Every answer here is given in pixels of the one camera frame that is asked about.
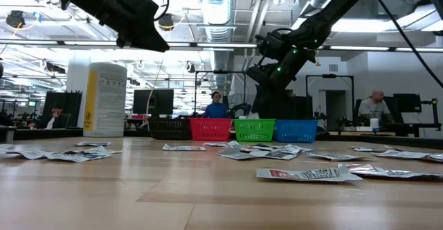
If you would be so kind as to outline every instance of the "red basket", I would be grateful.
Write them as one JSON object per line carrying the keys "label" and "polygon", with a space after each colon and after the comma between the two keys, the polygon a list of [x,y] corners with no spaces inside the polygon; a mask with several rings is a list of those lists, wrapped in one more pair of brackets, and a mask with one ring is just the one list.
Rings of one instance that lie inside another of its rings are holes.
{"label": "red basket", "polygon": [[225,118],[191,118],[192,140],[227,141],[231,120]]}

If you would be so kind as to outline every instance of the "blue shirt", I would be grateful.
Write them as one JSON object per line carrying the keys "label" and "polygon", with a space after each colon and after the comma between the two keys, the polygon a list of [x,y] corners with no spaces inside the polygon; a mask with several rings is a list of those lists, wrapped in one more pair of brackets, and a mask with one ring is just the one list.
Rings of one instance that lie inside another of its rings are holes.
{"label": "blue shirt", "polygon": [[212,103],[207,106],[204,117],[207,118],[227,118],[226,106],[222,103]]}

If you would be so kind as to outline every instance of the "black basket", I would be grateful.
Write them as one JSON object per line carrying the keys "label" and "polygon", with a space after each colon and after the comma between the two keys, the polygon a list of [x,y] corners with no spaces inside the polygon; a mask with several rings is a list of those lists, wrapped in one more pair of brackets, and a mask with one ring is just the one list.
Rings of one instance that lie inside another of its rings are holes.
{"label": "black basket", "polygon": [[188,119],[151,119],[149,120],[149,125],[153,139],[191,139],[191,127]]}

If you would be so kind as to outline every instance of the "green basket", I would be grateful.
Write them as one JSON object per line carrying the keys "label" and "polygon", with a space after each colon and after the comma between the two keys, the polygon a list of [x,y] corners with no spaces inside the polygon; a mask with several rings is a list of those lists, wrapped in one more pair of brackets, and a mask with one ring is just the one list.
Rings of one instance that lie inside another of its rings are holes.
{"label": "green basket", "polygon": [[272,141],[275,119],[236,119],[237,141]]}

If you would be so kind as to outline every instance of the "blue basket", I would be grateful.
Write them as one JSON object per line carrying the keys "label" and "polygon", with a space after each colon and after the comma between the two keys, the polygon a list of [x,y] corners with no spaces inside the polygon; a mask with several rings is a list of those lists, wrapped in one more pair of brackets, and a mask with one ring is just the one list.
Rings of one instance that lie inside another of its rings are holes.
{"label": "blue basket", "polygon": [[276,120],[275,139],[285,143],[312,143],[317,135],[316,120]]}

